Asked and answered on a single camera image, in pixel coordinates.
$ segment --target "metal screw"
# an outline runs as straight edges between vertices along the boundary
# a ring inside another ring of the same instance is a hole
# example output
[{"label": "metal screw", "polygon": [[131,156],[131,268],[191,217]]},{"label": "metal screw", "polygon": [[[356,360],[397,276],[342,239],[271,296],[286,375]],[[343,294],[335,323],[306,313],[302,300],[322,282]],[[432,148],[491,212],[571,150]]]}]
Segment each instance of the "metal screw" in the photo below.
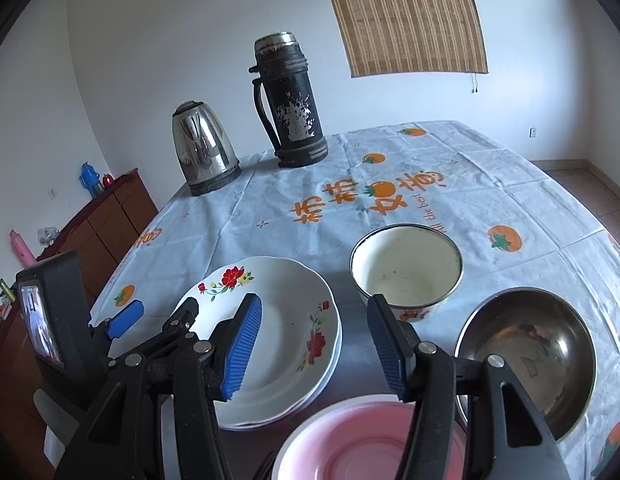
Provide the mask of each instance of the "metal screw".
[{"label": "metal screw", "polygon": [[434,354],[437,351],[437,346],[430,341],[420,342],[417,348],[419,349],[419,352],[422,352],[424,354]]},{"label": "metal screw", "polygon": [[128,366],[137,366],[141,362],[141,356],[139,354],[130,354],[126,357],[126,364]]},{"label": "metal screw", "polygon": [[212,350],[212,343],[210,341],[197,341],[193,345],[194,351],[197,354],[207,354]]},{"label": "metal screw", "polygon": [[503,357],[497,354],[488,355],[488,364],[490,366],[494,366],[495,368],[503,368],[503,365],[506,364],[506,361],[503,360]]}]

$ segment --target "red flower print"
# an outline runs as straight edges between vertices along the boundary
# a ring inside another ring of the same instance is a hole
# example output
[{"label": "red flower print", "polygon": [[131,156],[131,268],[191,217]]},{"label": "red flower print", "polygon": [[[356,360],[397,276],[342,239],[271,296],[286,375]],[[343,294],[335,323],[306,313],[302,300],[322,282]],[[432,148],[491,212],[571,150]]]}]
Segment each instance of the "red flower print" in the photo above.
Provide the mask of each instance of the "red flower print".
[{"label": "red flower print", "polygon": [[238,280],[243,275],[244,268],[242,267],[241,269],[237,269],[237,267],[234,266],[232,269],[226,269],[226,272],[224,272],[224,276],[221,278],[221,283],[227,288],[235,288],[236,280]]},{"label": "red flower print", "polygon": [[321,332],[310,336],[308,340],[308,364],[314,364],[315,357],[321,357],[321,350],[325,346],[325,337]]}]

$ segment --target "bamboo blind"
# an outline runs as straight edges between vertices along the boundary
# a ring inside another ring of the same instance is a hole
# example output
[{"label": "bamboo blind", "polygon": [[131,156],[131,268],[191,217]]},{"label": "bamboo blind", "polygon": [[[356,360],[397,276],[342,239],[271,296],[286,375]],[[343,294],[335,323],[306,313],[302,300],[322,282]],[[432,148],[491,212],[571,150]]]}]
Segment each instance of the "bamboo blind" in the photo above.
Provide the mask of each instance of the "bamboo blind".
[{"label": "bamboo blind", "polygon": [[332,0],[353,77],[487,73],[474,0]]}]

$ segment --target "white enamel bowl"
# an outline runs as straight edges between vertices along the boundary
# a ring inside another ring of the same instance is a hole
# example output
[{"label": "white enamel bowl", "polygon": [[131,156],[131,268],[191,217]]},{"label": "white enamel bowl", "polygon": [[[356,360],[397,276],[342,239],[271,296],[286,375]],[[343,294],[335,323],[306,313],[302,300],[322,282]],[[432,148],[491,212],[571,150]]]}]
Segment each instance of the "white enamel bowl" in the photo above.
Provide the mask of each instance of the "white enamel bowl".
[{"label": "white enamel bowl", "polygon": [[215,403],[219,426],[228,430],[269,424],[318,395],[341,348],[330,288],[295,260],[255,256],[223,266],[196,283],[178,306],[186,298],[197,300],[199,315],[190,330],[207,339],[219,321],[234,316],[248,292],[261,298],[263,317],[241,388],[228,402]]},{"label": "white enamel bowl", "polygon": [[445,234],[418,224],[381,227],[363,237],[350,255],[350,273],[367,304],[383,294],[398,313],[423,318],[461,282],[463,261]]}]

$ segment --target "blue rubber gripper pad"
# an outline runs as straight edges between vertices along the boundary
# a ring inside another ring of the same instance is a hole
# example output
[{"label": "blue rubber gripper pad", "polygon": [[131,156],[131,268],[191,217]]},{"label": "blue rubber gripper pad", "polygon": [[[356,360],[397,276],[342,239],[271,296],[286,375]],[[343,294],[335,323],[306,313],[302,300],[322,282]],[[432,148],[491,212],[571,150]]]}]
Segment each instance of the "blue rubber gripper pad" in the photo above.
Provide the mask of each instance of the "blue rubber gripper pad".
[{"label": "blue rubber gripper pad", "polygon": [[106,335],[109,339],[115,339],[124,335],[137,320],[144,314],[144,304],[139,300],[132,300],[115,317],[110,320]]},{"label": "blue rubber gripper pad", "polygon": [[386,376],[388,387],[399,399],[404,400],[407,395],[407,381],[405,377],[405,359],[394,341],[388,324],[381,310],[374,303],[373,298],[368,301],[367,308],[368,328],[375,343],[381,367]]},{"label": "blue rubber gripper pad", "polygon": [[232,399],[232,394],[241,387],[245,369],[248,366],[250,354],[252,354],[254,341],[257,339],[260,327],[261,300],[255,294],[244,322],[242,322],[226,357],[224,381],[220,388],[226,400]]}]

